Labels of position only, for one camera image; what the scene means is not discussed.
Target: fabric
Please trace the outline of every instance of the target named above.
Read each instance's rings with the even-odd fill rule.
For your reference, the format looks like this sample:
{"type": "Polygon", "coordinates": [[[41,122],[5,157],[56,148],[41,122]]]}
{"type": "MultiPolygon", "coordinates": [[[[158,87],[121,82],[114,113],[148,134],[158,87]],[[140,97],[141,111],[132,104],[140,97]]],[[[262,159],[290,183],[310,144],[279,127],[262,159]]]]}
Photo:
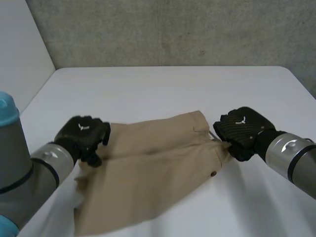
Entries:
{"type": "Polygon", "coordinates": [[[227,144],[209,138],[203,114],[111,124],[103,165],[80,164],[75,234],[96,235],[150,220],[191,193],[230,161],[227,144]]]}

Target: white wall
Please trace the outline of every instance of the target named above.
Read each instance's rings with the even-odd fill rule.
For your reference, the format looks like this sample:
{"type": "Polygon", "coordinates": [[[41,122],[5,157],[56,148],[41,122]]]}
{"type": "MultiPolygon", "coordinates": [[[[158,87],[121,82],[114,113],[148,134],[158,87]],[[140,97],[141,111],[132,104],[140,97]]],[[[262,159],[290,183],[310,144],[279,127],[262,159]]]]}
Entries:
{"type": "Polygon", "coordinates": [[[0,0],[0,90],[22,112],[54,71],[25,0],[0,0]]]}

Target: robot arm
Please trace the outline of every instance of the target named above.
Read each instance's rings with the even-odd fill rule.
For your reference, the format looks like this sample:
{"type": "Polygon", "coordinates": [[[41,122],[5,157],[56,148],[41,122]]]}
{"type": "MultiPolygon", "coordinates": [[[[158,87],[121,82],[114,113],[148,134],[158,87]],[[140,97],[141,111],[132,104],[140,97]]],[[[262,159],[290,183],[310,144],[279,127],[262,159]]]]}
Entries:
{"type": "Polygon", "coordinates": [[[247,161],[258,154],[274,171],[316,198],[316,144],[291,133],[276,131],[272,123],[248,107],[221,116],[216,134],[232,144],[230,154],[247,161]]]}
{"type": "Polygon", "coordinates": [[[98,118],[73,117],[53,142],[30,155],[13,98],[0,92],[0,237],[17,236],[78,159],[100,166],[95,151],[107,145],[110,132],[98,118]]]}

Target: white tabletop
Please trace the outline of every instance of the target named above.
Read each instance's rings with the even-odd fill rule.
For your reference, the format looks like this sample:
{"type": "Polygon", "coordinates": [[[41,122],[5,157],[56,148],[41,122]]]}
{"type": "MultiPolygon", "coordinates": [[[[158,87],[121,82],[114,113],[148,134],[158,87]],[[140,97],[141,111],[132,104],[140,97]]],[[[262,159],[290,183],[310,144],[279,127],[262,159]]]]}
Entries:
{"type": "MultiPolygon", "coordinates": [[[[21,116],[30,152],[74,115],[110,122],[201,110],[210,126],[249,106],[277,129],[316,140],[316,101],[282,67],[68,68],[56,71],[21,116]]],[[[72,237],[78,167],[22,230],[23,237],[72,237]]],[[[160,217],[107,237],[312,237],[316,201],[258,157],[233,161],[160,217]]]]}

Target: gray wall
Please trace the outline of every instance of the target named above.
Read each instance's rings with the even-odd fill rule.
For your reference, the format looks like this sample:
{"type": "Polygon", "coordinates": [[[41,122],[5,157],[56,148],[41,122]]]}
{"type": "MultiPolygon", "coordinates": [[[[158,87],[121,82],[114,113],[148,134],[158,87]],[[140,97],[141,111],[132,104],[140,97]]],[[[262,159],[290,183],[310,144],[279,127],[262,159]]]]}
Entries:
{"type": "Polygon", "coordinates": [[[316,97],[315,0],[27,0],[55,67],[279,65],[316,97]]]}

